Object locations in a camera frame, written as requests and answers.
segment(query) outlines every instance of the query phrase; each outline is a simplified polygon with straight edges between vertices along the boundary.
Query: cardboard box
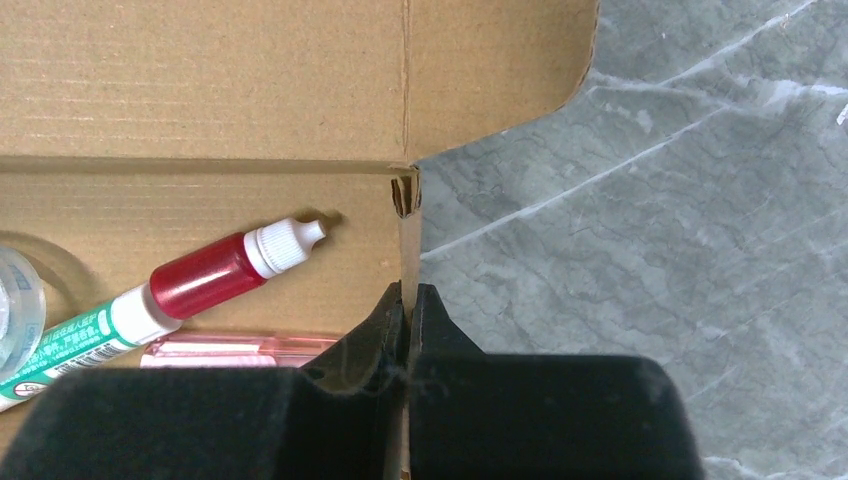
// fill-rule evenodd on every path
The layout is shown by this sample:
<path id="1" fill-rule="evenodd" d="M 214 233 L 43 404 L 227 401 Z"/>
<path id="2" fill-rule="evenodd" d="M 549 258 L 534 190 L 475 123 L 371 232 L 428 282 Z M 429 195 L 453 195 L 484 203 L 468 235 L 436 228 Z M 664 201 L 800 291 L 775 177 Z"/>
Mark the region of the cardboard box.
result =
<path id="1" fill-rule="evenodd" d="M 216 330 L 346 332 L 399 278 L 412 305 L 413 162 L 563 105 L 597 22 L 597 0 L 4 7 L 0 243 L 50 284 L 51 325 L 233 231 L 341 219 L 313 260 L 186 325 Z M 0 452 L 27 410 L 0 414 Z"/>

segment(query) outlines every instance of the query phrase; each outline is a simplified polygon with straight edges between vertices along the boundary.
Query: gray marble surface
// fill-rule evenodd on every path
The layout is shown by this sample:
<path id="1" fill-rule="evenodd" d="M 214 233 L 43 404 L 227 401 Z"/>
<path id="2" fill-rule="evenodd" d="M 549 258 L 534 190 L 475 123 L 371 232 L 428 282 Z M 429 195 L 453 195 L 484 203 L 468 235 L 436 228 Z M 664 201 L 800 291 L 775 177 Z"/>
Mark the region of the gray marble surface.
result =
<path id="1" fill-rule="evenodd" d="M 421 163 L 423 280 L 498 352 L 637 353 L 715 479 L 848 479 L 848 2 L 603 0 L 561 111 Z"/>

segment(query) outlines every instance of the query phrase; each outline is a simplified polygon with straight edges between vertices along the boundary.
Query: dropper bottle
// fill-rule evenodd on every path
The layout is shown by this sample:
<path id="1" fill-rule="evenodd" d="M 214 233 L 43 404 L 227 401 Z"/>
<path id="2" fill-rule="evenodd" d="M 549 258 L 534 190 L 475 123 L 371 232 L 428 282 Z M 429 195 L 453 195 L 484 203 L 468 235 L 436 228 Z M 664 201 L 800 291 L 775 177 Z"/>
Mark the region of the dropper bottle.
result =
<path id="1" fill-rule="evenodd" d="M 179 329 L 183 321 L 264 285 L 309 259 L 326 236 L 319 221 L 287 218 L 234 233 L 156 268 L 147 283 L 46 332 L 35 352 L 0 382 L 0 411 L 56 378 L 100 365 Z"/>

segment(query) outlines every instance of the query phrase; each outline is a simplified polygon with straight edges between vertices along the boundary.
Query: pink pen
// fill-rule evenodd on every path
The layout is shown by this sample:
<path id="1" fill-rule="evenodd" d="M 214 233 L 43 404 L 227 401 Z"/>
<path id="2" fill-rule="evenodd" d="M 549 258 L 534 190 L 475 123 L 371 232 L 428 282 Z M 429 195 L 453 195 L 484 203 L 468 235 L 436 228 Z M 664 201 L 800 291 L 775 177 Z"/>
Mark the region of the pink pen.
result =
<path id="1" fill-rule="evenodd" d="M 338 339 L 323 334 L 174 333 L 148 345 L 141 367 L 301 367 Z"/>

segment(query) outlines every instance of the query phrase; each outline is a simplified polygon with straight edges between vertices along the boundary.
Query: white bottle cap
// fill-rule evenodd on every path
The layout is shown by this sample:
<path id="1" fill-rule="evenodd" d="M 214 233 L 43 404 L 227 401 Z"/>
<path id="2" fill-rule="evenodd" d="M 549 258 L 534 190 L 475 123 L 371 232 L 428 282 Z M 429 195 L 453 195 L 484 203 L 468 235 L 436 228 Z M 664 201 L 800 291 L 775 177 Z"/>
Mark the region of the white bottle cap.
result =
<path id="1" fill-rule="evenodd" d="M 271 278 L 305 262 L 315 242 L 326 237 L 321 222 L 300 223 L 287 218 L 244 236 L 250 264 L 263 278 Z"/>

